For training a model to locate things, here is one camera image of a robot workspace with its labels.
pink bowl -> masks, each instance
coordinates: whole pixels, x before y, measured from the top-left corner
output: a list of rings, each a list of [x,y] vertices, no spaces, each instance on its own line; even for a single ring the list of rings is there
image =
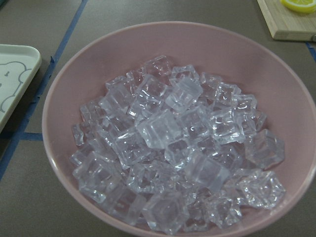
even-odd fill
[[[244,210],[243,219],[226,230],[181,236],[237,237],[264,228],[287,213],[303,196],[316,167],[316,109],[298,76],[276,55],[236,33],[188,22],[136,25],[92,42],[55,78],[46,98],[42,130],[48,159],[60,182],[87,210],[118,229],[138,236],[165,236],[145,225],[125,224],[98,209],[77,188],[69,156],[76,151],[71,125],[79,106],[104,95],[104,82],[124,75],[159,55],[175,65],[193,64],[198,73],[221,75],[258,99],[267,127],[285,141],[285,161],[273,168],[287,192],[273,210]]]

fake ice cube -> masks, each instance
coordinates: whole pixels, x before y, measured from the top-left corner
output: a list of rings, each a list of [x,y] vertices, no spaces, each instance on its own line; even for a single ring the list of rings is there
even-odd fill
[[[149,60],[144,67],[147,74],[153,75],[164,83],[167,82],[168,75],[171,74],[171,63],[164,55]]]
[[[211,155],[212,159],[222,164],[231,173],[241,167],[243,158],[230,145],[223,145],[221,149]]]
[[[203,138],[203,140],[196,143],[196,147],[205,155],[209,156],[219,149],[217,144],[211,136]]]
[[[164,157],[176,170],[180,170],[188,163],[191,151],[192,148],[187,141],[180,139],[168,144],[164,151]]]
[[[183,127],[184,135],[190,142],[198,142],[210,135],[210,130],[205,119],[206,108],[197,106],[185,111],[178,117],[179,124]]]
[[[108,114],[117,110],[121,110],[123,113],[126,113],[132,100],[133,97],[126,87],[123,84],[117,84],[99,101],[99,105]]]
[[[184,168],[188,180],[210,189],[212,192],[221,190],[230,172],[220,163],[205,157],[200,151],[190,154],[191,158]]]
[[[136,90],[137,96],[128,113],[134,117],[148,119],[161,109],[167,96],[167,91],[167,85],[152,75],[146,75]]]
[[[247,204],[253,207],[272,209],[285,194],[285,188],[273,171],[255,170],[238,183]]]
[[[198,81],[199,75],[194,69],[193,65],[189,64],[184,67],[173,67],[169,82],[171,85],[175,85],[183,78],[191,78],[194,81]]]
[[[120,175],[113,164],[95,152],[88,155],[73,175],[78,179],[79,190],[98,203],[103,202],[107,193],[120,182]]]
[[[121,133],[113,142],[113,150],[117,153],[123,169],[128,169],[153,152],[135,128]]]
[[[146,198],[120,184],[107,194],[100,206],[109,214],[134,226],[145,203]]]
[[[131,167],[126,181],[137,193],[154,194],[174,189],[177,173],[170,164],[154,160],[149,164],[137,163]]]
[[[284,160],[284,142],[267,129],[245,141],[246,159],[262,169]]]
[[[239,186],[240,181],[248,177],[255,171],[260,169],[237,169],[230,179],[223,186],[223,190],[226,191],[227,196],[236,200],[239,205],[248,205],[248,200],[245,197],[244,192]]]
[[[241,89],[237,85],[220,82],[215,93],[216,103],[233,106],[233,96],[240,93]]]
[[[181,193],[154,194],[142,210],[148,226],[154,231],[174,235],[189,218]]]
[[[239,205],[227,196],[225,191],[207,198],[205,205],[209,221],[220,229],[227,228],[241,219]]]
[[[145,68],[141,67],[139,69],[129,71],[128,73],[126,73],[126,77],[127,79],[132,79],[135,85],[139,86],[140,83],[142,83],[142,81],[144,80],[145,74]]]
[[[201,73],[200,84],[203,88],[202,97],[213,101],[215,100],[216,89],[218,84],[222,81],[222,78],[218,75],[212,75],[209,73]]]
[[[100,121],[97,133],[111,145],[118,134],[134,126],[134,118],[121,111],[106,115]]]
[[[105,115],[105,111],[98,104],[101,99],[102,97],[98,97],[80,106],[80,114],[83,121],[95,121]]]
[[[202,94],[202,87],[191,78],[183,78],[173,87],[166,98],[166,104],[176,112],[182,113]]]
[[[241,120],[235,116],[232,108],[210,113],[209,125],[212,137],[220,144],[243,142],[245,135],[241,127]]]
[[[105,83],[105,86],[108,90],[111,90],[113,88],[116,88],[119,84],[122,84],[125,86],[127,91],[131,94],[134,95],[135,89],[136,89],[136,84],[134,82],[134,78],[132,77],[125,77],[125,76],[118,76],[114,78],[113,80],[110,80]]]
[[[238,95],[233,94],[233,106],[237,113],[240,114],[253,114],[257,106],[257,100],[254,95]]]
[[[169,110],[152,116],[136,126],[150,148],[164,149],[171,141],[181,136],[181,130]]]
[[[244,114],[241,126],[246,136],[254,135],[260,131],[267,115],[259,110],[255,110],[253,114]]]
[[[205,204],[197,200],[188,206],[189,219],[183,225],[184,232],[204,232],[210,229]]]

gray table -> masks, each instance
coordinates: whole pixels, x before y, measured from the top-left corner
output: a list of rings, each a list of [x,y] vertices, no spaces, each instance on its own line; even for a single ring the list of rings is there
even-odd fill
[[[91,41],[123,27],[173,20],[257,41],[282,58],[316,100],[316,62],[306,44],[272,40],[256,0],[8,0],[0,7],[0,43],[33,46],[43,62],[0,134],[0,236],[131,236],[94,217],[59,183],[41,139],[42,107],[57,73]],[[250,237],[316,236],[315,193],[314,181],[288,214]]]

blue tape line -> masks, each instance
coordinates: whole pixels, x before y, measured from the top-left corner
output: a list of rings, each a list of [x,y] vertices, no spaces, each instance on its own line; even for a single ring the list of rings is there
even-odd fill
[[[26,114],[25,116],[23,117],[21,123],[19,124],[19,127],[17,128],[17,130],[12,134],[10,135],[11,136],[11,141],[9,142],[9,145],[8,147],[6,148],[4,154],[3,154],[3,157],[2,159],[0,160],[0,180],[1,178],[3,177],[4,175],[4,172],[7,168],[7,166],[9,165],[9,162],[14,154],[14,151],[16,149],[16,147],[18,146],[18,143],[21,139],[27,139],[27,140],[36,140],[36,141],[42,141],[42,136],[41,134],[38,134],[38,133],[34,133],[33,135],[31,135],[31,133],[25,133],[25,128],[27,127],[28,123],[29,123],[29,119],[30,117],[32,116],[39,100],[40,100],[40,96],[43,94],[45,88],[46,88],[46,85],[56,67],[56,64],[60,58],[60,56],[62,55],[66,45],[67,45],[67,42],[72,34],[72,32],[74,31],[74,28],[84,10],[84,7],[86,6],[88,0],[82,0],[81,1],[81,4],[79,6],[79,8],[77,9],[62,41],[60,42],[56,52],[55,52],[55,55],[53,57],[51,57],[51,60],[50,60],[50,63],[49,63],[49,66],[43,76],[43,79],[35,93],[35,96],[34,96],[34,99],[32,101],[32,103],[29,105],[27,111],[26,111]]]
[[[312,47],[311,44],[308,42],[306,42],[305,44],[306,44],[308,50],[310,51],[312,57],[314,58],[314,60],[316,62],[316,49],[314,47]]]
[[[24,132],[21,136],[21,140],[43,141],[43,135],[41,133]]]

white plate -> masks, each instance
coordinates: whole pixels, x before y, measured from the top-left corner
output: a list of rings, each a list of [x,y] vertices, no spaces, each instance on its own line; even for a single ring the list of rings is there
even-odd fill
[[[0,44],[0,132],[40,65],[37,49]]]

